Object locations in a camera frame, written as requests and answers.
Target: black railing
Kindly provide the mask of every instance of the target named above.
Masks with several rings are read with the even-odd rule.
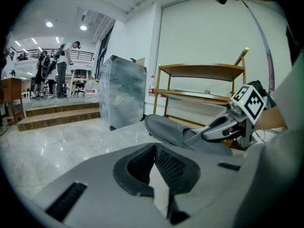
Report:
[[[53,58],[54,55],[56,54],[58,49],[43,49],[44,51],[47,51],[47,54],[50,56],[50,58]],[[23,55],[25,53],[27,59],[38,59],[41,55],[41,50],[35,49],[35,50],[28,50],[27,52],[25,51],[20,51],[17,53],[13,53],[14,51],[11,50],[11,58],[14,62],[18,61],[23,61]],[[92,61],[93,60],[94,53],[91,52],[86,52],[86,51],[76,51],[76,50],[71,50],[71,59],[80,59],[80,60],[85,60],[85,61]]]

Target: transparent plastic-wrapped box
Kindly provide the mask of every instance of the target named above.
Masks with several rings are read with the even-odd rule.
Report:
[[[114,55],[100,66],[100,117],[111,130],[142,119],[146,76],[143,66]]]

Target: marble floor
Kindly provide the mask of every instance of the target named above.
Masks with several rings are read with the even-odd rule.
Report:
[[[100,118],[19,132],[9,127],[0,137],[0,162],[17,193],[29,199],[71,168],[91,157],[129,146],[159,142],[144,122],[110,131]],[[235,155],[244,152],[234,151]],[[169,189],[154,166],[150,174],[154,204],[166,216]]]

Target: wooden shelf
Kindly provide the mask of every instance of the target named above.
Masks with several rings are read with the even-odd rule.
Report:
[[[232,82],[245,71],[242,66],[228,64],[173,64],[160,66],[159,68],[172,77],[210,78],[230,82]]]
[[[183,101],[195,102],[199,104],[225,105],[228,101],[230,101],[230,98],[228,97],[201,94],[195,92],[170,91],[170,90],[158,90],[157,92],[161,93],[164,96],[172,97]]]

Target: cable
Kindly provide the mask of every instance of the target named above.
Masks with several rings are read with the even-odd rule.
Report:
[[[265,130],[263,130],[263,131],[264,131],[264,138],[263,139],[260,137],[260,135],[258,135],[258,133],[256,131],[255,131],[255,133],[260,138],[260,140],[262,140],[265,143],[264,139],[266,138],[266,133],[265,133]]]

